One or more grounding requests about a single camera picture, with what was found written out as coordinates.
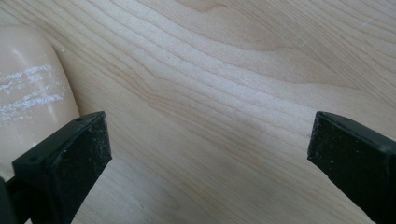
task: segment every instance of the black rubber pad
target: black rubber pad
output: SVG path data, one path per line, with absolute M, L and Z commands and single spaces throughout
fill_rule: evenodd
M 396 143 L 326 112 L 315 118 L 308 159 L 376 223 L 396 223 Z

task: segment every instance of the black clamp jaw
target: black clamp jaw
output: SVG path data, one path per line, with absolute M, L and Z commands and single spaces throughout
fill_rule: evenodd
M 315 118 L 308 159 L 376 223 L 396 223 L 396 142 L 327 112 Z
M 111 160 L 105 112 L 70 121 L 21 155 L 0 177 L 0 222 L 71 223 Z

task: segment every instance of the wooden board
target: wooden board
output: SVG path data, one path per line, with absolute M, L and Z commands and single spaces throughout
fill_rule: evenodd
M 306 159 L 316 111 L 396 139 L 394 0 L 0 2 L 114 160 L 74 223 L 371 223 Z

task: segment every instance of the wood grain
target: wood grain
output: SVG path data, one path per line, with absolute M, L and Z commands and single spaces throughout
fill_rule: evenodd
M 396 139 L 394 0 L 1 1 L 114 160 L 75 223 L 371 223 L 306 159 L 316 111 Z

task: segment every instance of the white chalk mark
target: white chalk mark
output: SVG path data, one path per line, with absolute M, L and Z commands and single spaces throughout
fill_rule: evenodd
M 41 82 L 39 90 L 25 94 L 19 99 L 10 100 L 6 105 L 0 105 L 0 127 L 17 119 L 30 118 L 31 116 L 27 112 L 30 108 L 45 106 L 52 102 L 61 101 L 64 98 L 66 88 L 60 88 L 62 87 L 62 82 L 53 81 L 52 78 L 49 78 L 49 83 L 45 79 L 45 73 L 47 73 L 47 76 L 52 76 L 51 70 L 52 67 L 50 65 L 44 64 L 0 77 L 0 91 L 7 93 L 8 100 L 13 91 L 20 91 L 28 84 Z

